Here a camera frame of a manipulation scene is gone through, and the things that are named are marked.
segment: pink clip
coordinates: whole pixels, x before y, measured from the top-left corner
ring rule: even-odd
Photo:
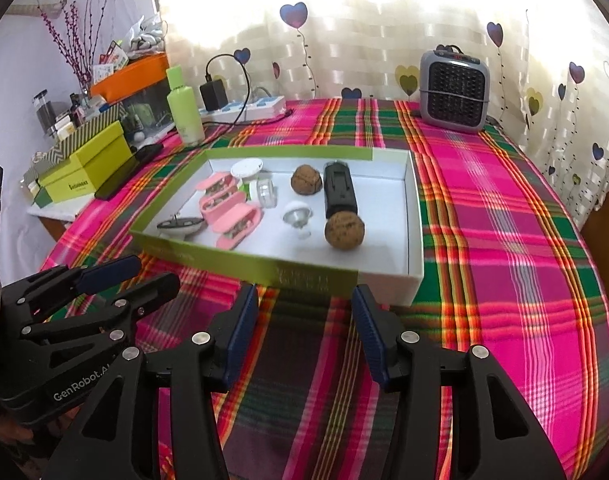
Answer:
[[[238,184],[238,179],[235,176],[228,171],[216,171],[216,173],[198,182],[196,189],[204,191],[204,195],[208,196],[219,193],[232,184]]]
[[[244,191],[238,191],[235,186],[228,190],[209,196],[200,201],[200,212],[206,223],[213,225],[220,216],[239,203],[246,202],[247,195]]]
[[[222,233],[216,241],[216,248],[230,251],[258,227],[262,210],[258,206],[240,203],[233,206],[211,226],[214,233]]]
[[[201,196],[200,200],[198,200],[198,204],[200,205],[200,208],[202,208],[204,206],[204,204],[206,204],[210,200],[218,199],[221,196],[224,196],[226,194],[233,194],[236,191],[238,191],[238,184],[236,182],[232,182],[231,184],[229,184],[224,189],[221,189],[220,191],[217,191],[217,192],[212,193],[212,194],[206,194],[204,196]]]

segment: white cap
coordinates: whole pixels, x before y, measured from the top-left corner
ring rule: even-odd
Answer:
[[[65,114],[64,117],[62,117],[59,121],[57,121],[56,131],[59,130],[60,128],[62,128],[65,124],[70,123],[70,122],[71,122],[71,118],[69,117],[69,114]]]
[[[60,140],[65,140],[68,136],[70,136],[73,132],[75,132],[75,126],[71,121],[65,124],[62,128],[58,130],[57,136]]]
[[[261,158],[243,158],[231,168],[231,174],[236,178],[251,178],[262,170]]]

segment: striped box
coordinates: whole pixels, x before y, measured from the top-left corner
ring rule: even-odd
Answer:
[[[125,115],[126,110],[124,110],[123,105],[118,104],[101,113],[98,117],[87,121],[65,140],[60,140],[40,160],[35,162],[24,174],[24,182],[37,180],[47,171],[67,160],[73,152],[105,130],[110,124],[122,120]]]

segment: black power adapter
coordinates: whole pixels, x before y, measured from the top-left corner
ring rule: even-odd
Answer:
[[[208,112],[219,110],[229,104],[222,79],[213,81],[209,74],[206,75],[206,83],[200,85],[200,94],[204,101],[204,108]]]

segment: curtain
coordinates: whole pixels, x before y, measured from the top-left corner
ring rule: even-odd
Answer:
[[[488,114],[578,226],[609,190],[609,26],[591,0],[159,3],[169,61],[196,89],[207,60],[226,52],[274,95],[418,101],[422,54],[456,45],[488,65]],[[210,73],[244,99],[235,61],[217,59]]]

